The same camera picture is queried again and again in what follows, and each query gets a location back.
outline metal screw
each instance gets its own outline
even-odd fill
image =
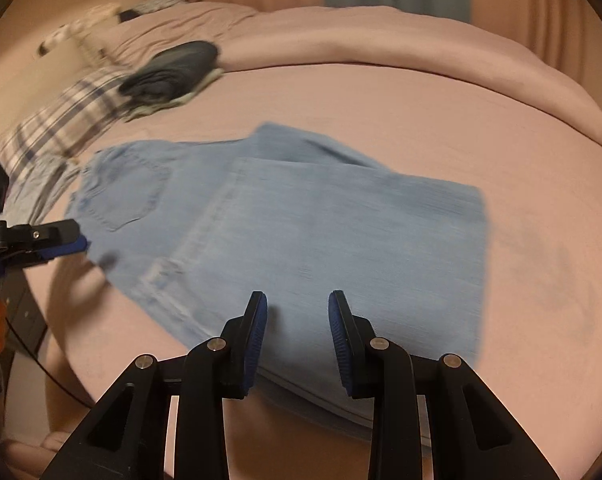
[[[215,337],[214,339],[210,339],[210,341],[207,342],[207,347],[212,352],[216,352],[217,350],[223,350],[225,348],[225,345],[225,339],[222,339],[220,337]]]
[[[374,339],[370,339],[370,346],[374,350],[387,350],[390,347],[390,343],[383,337],[375,337]]]
[[[151,355],[145,354],[145,355],[139,355],[139,357],[136,358],[136,361],[134,361],[134,364],[136,365],[137,368],[140,368],[141,370],[143,370],[145,368],[149,368],[150,366],[152,366],[153,362],[154,362],[154,357],[152,357]]]
[[[446,355],[443,357],[443,362],[450,368],[458,368],[462,363],[461,358],[455,354]]]

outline black cable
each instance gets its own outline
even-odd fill
[[[59,381],[57,381],[54,377],[52,377],[52,374],[50,372],[48,372],[46,370],[46,368],[39,362],[38,358],[34,355],[34,352],[31,351],[28,346],[23,342],[23,339],[20,338],[20,335],[17,334],[16,330],[14,330],[14,327],[12,326],[12,323],[10,323],[10,321],[5,318],[5,321],[8,324],[8,327],[10,330],[12,330],[12,333],[14,334],[14,337],[18,340],[18,342],[21,344],[21,346],[23,346],[23,348],[25,349],[25,351],[28,353],[28,355],[34,359],[34,362],[38,365],[39,368],[41,368],[41,370],[43,370],[43,372],[45,373],[45,375],[47,375],[50,380],[56,384],[56,386],[58,386],[60,389],[62,389],[67,395],[69,395],[70,397],[72,397],[74,400],[76,400],[76,402],[78,402],[81,406],[86,407],[88,410],[91,410],[92,407],[90,405],[87,404],[87,402],[83,402],[81,399],[79,399],[79,397],[77,397],[75,394],[73,394],[70,390],[68,390],[65,386],[63,386]]]

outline mattress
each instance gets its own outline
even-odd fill
[[[478,187],[490,232],[476,371],[560,478],[580,479],[602,450],[602,112],[522,47],[469,25],[330,11],[351,20],[347,29],[322,9],[293,11],[244,13],[239,31],[223,25],[221,80],[181,108],[115,124],[81,160],[135,139],[239,139],[274,121],[331,136],[399,173]],[[156,20],[175,30],[185,18],[174,12],[102,39],[134,66],[171,46],[148,35]],[[63,217],[78,185],[47,221]],[[27,273],[95,399],[137,355],[187,351],[82,255]],[[171,421],[168,446],[174,413]],[[367,444],[281,412],[258,392],[226,403],[226,438],[233,478],[367,475]]]

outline checkered cloth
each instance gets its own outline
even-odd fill
[[[100,68],[19,123],[0,143],[0,161],[10,181],[39,155],[73,157],[100,136],[126,111],[128,98],[118,93],[118,86],[128,75],[121,67]]]

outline light green cloth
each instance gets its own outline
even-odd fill
[[[182,106],[185,103],[190,102],[196,95],[200,94],[206,87],[210,86],[214,81],[219,79],[223,75],[223,69],[215,68],[206,75],[201,81],[194,87],[194,89],[181,97],[177,97],[176,99],[172,99],[172,101],[168,101],[166,103],[156,103],[153,105],[141,105],[136,108],[132,108],[126,115],[123,116],[123,120],[127,123],[133,119],[137,119],[139,117],[146,117],[148,115],[152,115],[159,110],[165,110],[168,108],[175,108],[177,106]]]

